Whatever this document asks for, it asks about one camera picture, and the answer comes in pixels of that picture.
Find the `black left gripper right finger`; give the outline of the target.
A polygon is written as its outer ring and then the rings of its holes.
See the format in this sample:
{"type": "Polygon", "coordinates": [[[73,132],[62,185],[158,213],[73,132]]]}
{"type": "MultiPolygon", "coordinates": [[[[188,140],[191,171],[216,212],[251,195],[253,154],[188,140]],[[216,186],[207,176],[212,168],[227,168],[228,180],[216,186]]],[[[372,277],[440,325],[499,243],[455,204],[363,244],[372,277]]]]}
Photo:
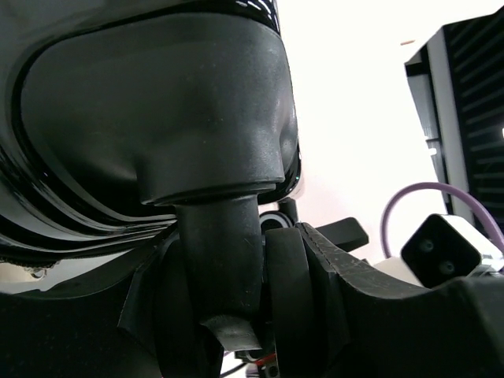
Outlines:
{"type": "Polygon", "coordinates": [[[418,287],[298,226],[324,334],[327,377],[500,377],[503,281],[418,287]]]}

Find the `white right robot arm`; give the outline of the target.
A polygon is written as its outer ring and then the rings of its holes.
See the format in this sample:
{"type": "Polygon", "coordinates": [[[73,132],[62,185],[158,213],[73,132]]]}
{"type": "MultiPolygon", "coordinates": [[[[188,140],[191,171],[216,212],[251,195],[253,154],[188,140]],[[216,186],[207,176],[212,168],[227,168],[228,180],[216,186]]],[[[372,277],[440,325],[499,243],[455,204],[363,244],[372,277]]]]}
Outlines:
{"type": "Polygon", "coordinates": [[[441,27],[406,62],[435,172],[503,226],[503,10],[441,27]]]}

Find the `black suitcase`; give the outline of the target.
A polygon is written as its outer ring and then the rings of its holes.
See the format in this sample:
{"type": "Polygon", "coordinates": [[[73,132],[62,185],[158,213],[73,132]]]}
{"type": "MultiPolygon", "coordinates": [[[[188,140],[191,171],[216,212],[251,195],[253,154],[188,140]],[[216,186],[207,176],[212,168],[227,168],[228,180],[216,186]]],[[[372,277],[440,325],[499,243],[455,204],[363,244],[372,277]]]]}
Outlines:
{"type": "Polygon", "coordinates": [[[110,262],[171,237],[159,377],[272,349],[259,208],[300,172],[276,2],[2,2],[1,259],[110,262]]]}

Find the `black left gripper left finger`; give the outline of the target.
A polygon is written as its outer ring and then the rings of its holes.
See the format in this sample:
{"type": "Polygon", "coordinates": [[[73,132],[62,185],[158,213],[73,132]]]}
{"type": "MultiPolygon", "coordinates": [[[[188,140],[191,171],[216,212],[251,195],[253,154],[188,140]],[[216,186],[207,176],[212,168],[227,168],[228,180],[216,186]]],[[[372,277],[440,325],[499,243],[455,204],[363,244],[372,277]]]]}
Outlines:
{"type": "Polygon", "coordinates": [[[1,295],[3,377],[159,377],[151,306],[171,237],[48,291],[1,295]]]}

